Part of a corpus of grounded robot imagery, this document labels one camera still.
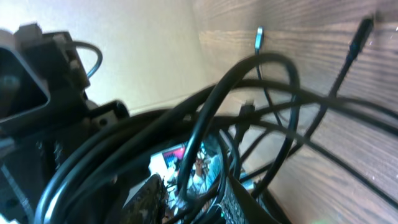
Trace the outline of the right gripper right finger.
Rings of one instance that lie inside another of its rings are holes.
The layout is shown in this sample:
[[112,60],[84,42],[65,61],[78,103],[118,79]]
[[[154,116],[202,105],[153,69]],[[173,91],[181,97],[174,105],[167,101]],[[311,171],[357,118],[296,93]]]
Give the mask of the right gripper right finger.
[[279,223],[251,197],[250,193],[232,175],[229,175],[226,180],[222,206],[226,212],[228,223]]

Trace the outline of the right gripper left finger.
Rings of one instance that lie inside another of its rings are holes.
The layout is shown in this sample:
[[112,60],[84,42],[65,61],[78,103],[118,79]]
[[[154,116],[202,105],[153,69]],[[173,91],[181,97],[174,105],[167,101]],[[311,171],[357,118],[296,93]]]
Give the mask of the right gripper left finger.
[[159,224],[165,214],[167,190],[159,174],[152,175],[122,209],[120,224]]

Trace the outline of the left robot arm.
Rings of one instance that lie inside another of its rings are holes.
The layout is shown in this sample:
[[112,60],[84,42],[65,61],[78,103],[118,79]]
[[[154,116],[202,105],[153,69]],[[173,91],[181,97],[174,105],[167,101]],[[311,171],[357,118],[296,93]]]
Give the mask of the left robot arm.
[[1,31],[1,216],[32,223],[50,179],[88,138],[127,118],[86,95],[103,55],[67,31]]

